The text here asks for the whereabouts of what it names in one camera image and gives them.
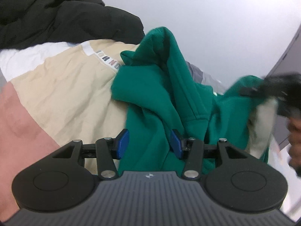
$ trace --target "black puffer jacket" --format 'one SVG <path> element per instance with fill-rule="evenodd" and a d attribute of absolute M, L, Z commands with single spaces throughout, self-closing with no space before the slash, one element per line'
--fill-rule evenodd
<path fill-rule="evenodd" d="M 94 39 L 138 44 L 143 36 L 137 16 L 102 0 L 0 0 L 0 49 Z"/>

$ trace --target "gray ribbed surface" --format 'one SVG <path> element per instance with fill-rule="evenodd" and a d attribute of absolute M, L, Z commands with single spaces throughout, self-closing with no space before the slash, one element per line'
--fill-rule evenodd
<path fill-rule="evenodd" d="M 7 226 L 291 226 L 278 210 L 264 214 L 228 211 L 212 202 L 197 182 L 175 172 L 124 172 L 120 179 L 100 183 L 81 205 L 43 214 L 20 210 Z"/>

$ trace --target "pink fabric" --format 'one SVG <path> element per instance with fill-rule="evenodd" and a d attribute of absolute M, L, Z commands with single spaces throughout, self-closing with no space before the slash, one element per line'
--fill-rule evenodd
<path fill-rule="evenodd" d="M 11 192 L 14 177 L 59 145 L 32 119 L 9 82 L 0 94 L 0 220 L 19 208 Z"/>

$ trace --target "round black pad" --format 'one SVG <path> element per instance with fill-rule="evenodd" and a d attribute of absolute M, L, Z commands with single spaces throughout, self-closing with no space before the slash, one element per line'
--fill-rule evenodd
<path fill-rule="evenodd" d="M 258 191 L 266 185 L 264 176 L 257 172 L 243 171 L 235 173 L 231 178 L 232 184 L 242 191 Z"/>
<path fill-rule="evenodd" d="M 256 158 L 226 160 L 207 175 L 205 187 L 217 203 L 245 213 L 279 208 L 287 193 L 281 173 Z"/>
<path fill-rule="evenodd" d="M 55 191 L 65 187 L 68 183 L 68 176 L 59 171 L 43 172 L 35 177 L 33 184 L 40 190 Z"/>
<path fill-rule="evenodd" d="M 21 208 L 31 211 L 66 210 L 84 201 L 94 189 L 94 178 L 69 159 L 44 158 L 20 172 L 12 183 Z"/>

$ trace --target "beige fabric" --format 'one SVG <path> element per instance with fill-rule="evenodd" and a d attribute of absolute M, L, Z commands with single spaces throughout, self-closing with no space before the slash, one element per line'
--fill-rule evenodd
<path fill-rule="evenodd" d="M 120 52 L 136 48 L 113 40 L 84 42 L 11 82 L 21 104 L 60 146 L 74 139 L 94 143 L 124 128 L 127 104 L 112 100 L 110 87 L 123 64 Z M 96 174 L 94 163 L 85 167 Z"/>

